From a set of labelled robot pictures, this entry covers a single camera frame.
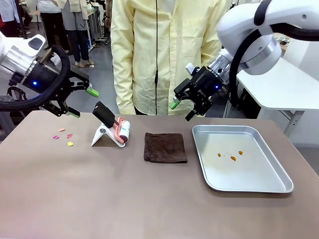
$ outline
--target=black pole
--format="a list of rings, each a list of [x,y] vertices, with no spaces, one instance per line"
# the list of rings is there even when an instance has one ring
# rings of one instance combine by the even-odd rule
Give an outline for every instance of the black pole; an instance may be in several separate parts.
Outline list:
[[[15,0],[15,6],[16,6],[16,10],[18,11],[18,16],[19,16],[19,20],[20,20],[20,26],[21,26],[21,29],[22,29],[23,37],[24,37],[24,39],[28,39],[28,37],[26,35],[25,28],[24,28],[24,24],[23,24],[23,21],[22,21],[21,11],[20,11],[20,8],[19,8],[19,0]]]

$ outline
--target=tray rim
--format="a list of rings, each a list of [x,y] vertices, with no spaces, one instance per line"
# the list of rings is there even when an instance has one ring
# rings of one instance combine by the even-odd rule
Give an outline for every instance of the tray rim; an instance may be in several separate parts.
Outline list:
[[[290,190],[288,191],[282,191],[282,192],[269,192],[269,191],[247,191],[247,190],[232,190],[232,189],[220,189],[220,188],[217,188],[215,186],[213,186],[208,180],[207,180],[207,177],[206,177],[206,173],[205,173],[205,170],[204,170],[204,165],[203,165],[203,162],[202,162],[202,159],[201,159],[201,156],[200,156],[200,153],[199,153],[199,150],[198,150],[198,145],[197,145],[197,141],[195,140],[195,129],[197,127],[200,127],[200,126],[221,126],[221,127],[248,127],[248,128],[251,128],[252,130],[254,130],[255,132],[258,133],[258,135],[260,136],[260,138],[262,139],[263,143],[269,148],[271,154],[274,156],[274,158],[276,159],[276,162],[278,163],[278,165],[280,166],[280,168],[282,169],[282,171],[284,172],[284,174],[287,176],[287,178],[289,179],[289,181],[291,182],[292,184],[292,187]],[[219,192],[245,192],[245,193],[274,193],[274,194],[288,194],[288,193],[292,193],[293,190],[295,189],[295,185],[294,185],[294,182],[291,180],[289,174],[285,171],[285,169],[283,168],[283,166],[281,165],[281,163],[279,162],[279,160],[277,159],[277,157],[275,156],[275,154],[272,152],[271,148],[268,146],[268,144],[265,142],[264,138],[262,137],[262,135],[259,133],[258,130],[256,130],[254,127],[251,127],[251,126],[248,126],[248,125],[226,125],[226,124],[199,124],[199,125],[195,125],[193,128],[192,128],[192,134],[193,134],[193,139],[194,139],[194,142],[195,142],[195,146],[196,146],[196,151],[197,151],[197,154],[198,154],[198,159],[199,159],[199,162],[200,162],[200,166],[201,166],[201,170],[202,170],[202,173],[203,173],[203,176],[204,176],[204,179],[205,179],[205,182],[207,183],[207,185],[209,187],[211,187],[212,189],[216,190],[216,191],[219,191]]]

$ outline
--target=adhesive roll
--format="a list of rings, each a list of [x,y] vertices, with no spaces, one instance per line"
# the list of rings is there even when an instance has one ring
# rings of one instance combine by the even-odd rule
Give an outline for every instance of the adhesive roll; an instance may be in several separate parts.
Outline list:
[[[129,141],[129,135],[130,135],[130,127],[131,123],[128,121],[123,121],[119,133],[119,137],[124,140],[124,143],[127,143]]]

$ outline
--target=robotic arm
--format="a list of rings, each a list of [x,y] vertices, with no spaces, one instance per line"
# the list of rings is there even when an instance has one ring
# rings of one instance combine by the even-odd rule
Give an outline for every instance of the robotic arm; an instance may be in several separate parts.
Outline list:
[[[238,99],[237,73],[244,70],[250,75],[265,74],[281,57],[282,51],[273,33],[298,40],[319,41],[317,29],[319,3],[313,0],[264,0],[231,9],[217,29],[225,49],[207,67],[200,69],[191,63],[186,66],[192,79],[184,80],[175,88],[171,109],[188,99],[193,101],[194,110],[186,119],[203,116],[213,105],[211,96],[223,85],[229,85],[231,103],[235,106]]]
[[[86,90],[98,97],[92,88],[88,75],[72,69],[67,54],[62,48],[53,46],[45,55],[38,57],[45,38],[36,35],[31,39],[7,38],[0,32],[0,80],[8,81],[10,86],[22,84],[39,93],[31,100],[2,102],[0,111],[22,111],[34,107],[43,107],[56,116],[71,114],[80,117],[80,113],[69,107],[65,100],[77,90]],[[61,60],[61,69],[57,69],[50,59],[57,55]]]

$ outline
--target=folded cloth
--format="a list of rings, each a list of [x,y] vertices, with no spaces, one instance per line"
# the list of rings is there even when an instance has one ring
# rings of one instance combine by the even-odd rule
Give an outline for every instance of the folded cloth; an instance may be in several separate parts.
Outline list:
[[[187,163],[180,133],[145,134],[144,160],[152,163]]]

